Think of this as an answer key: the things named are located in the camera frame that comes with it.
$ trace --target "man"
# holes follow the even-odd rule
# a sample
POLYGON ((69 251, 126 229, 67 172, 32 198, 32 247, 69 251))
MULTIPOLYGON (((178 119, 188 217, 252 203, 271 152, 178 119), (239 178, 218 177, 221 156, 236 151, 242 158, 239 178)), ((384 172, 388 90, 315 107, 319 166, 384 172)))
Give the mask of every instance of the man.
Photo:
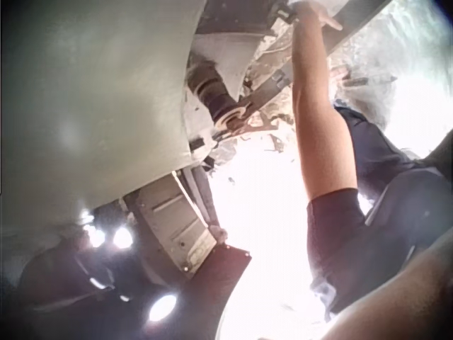
POLYGON ((294 9, 293 109, 310 200, 312 288, 329 318, 394 277, 453 226, 453 198, 451 183, 435 167, 411 161, 362 114, 331 106, 321 26, 341 25, 318 3, 294 9), (358 192, 376 203, 369 216, 358 192))

